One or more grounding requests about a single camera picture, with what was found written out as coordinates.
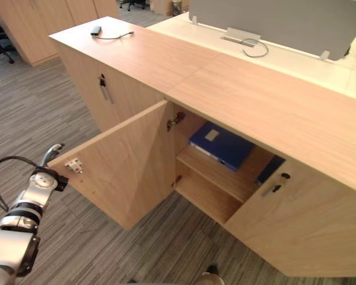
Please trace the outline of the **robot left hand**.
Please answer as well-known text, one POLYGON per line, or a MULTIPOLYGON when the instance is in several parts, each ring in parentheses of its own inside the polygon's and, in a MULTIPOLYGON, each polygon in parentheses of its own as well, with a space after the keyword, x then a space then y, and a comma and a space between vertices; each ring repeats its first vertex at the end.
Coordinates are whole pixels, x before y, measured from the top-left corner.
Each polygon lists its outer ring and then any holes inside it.
POLYGON ((44 154, 39 166, 46 167, 51 160, 55 159, 59 155, 59 152, 64 148, 64 146, 64 143, 56 143, 52 145, 44 154))

